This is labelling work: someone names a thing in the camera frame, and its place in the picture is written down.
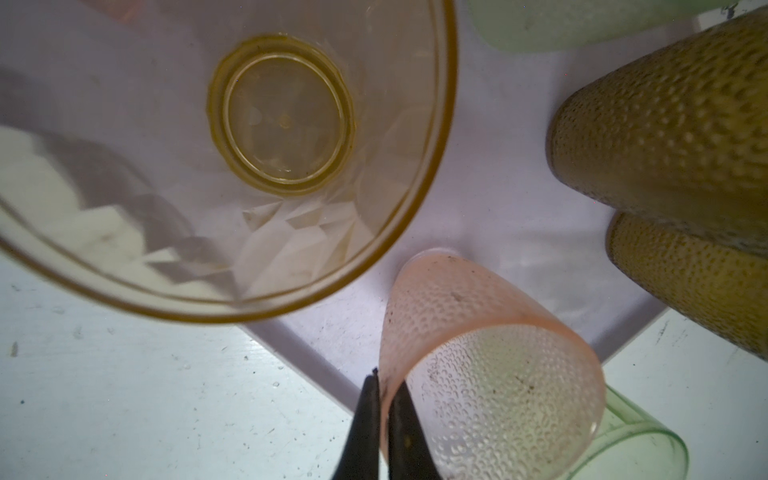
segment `green plastic cup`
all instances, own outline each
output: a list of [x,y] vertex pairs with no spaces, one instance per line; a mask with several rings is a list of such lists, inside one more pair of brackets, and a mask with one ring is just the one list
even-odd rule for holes
[[672,432],[611,387],[597,435],[558,480],[684,480],[688,449]]

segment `yellow textured cup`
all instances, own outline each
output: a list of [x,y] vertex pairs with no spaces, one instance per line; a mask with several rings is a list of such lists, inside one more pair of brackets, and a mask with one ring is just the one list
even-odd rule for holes
[[662,302],[768,360],[768,260],[618,214],[611,262]]
[[564,184],[619,210],[768,257],[768,8],[630,63],[551,123]]

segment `scratched white surface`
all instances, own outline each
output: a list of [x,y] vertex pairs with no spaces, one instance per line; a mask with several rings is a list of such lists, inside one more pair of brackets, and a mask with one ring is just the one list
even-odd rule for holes
[[604,371],[683,438],[690,480],[768,478],[768,362],[668,310]]
[[4,257],[0,279],[2,480],[330,477],[349,413],[237,326],[110,310]]

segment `white tray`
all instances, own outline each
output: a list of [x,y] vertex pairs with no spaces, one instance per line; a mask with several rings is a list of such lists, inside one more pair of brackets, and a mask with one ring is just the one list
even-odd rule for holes
[[560,184],[545,157],[570,94],[698,30],[683,20],[572,51],[511,55],[488,46],[459,2],[459,82],[448,148],[419,213],[368,272],[325,300],[244,326],[349,409],[379,360],[401,265],[449,247],[495,271],[568,324],[605,360],[664,308],[605,255],[613,210]]

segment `upside-down cup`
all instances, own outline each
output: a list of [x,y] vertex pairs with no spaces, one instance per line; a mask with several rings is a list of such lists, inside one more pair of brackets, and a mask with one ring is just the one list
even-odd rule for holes
[[379,357],[387,412],[407,380],[443,478],[549,480],[589,446],[605,408],[594,351],[493,272],[447,253],[402,269]]
[[683,439],[609,386],[594,441],[558,480],[685,480],[688,465]]
[[452,0],[3,0],[0,32],[0,250],[132,313],[340,290],[448,141]]

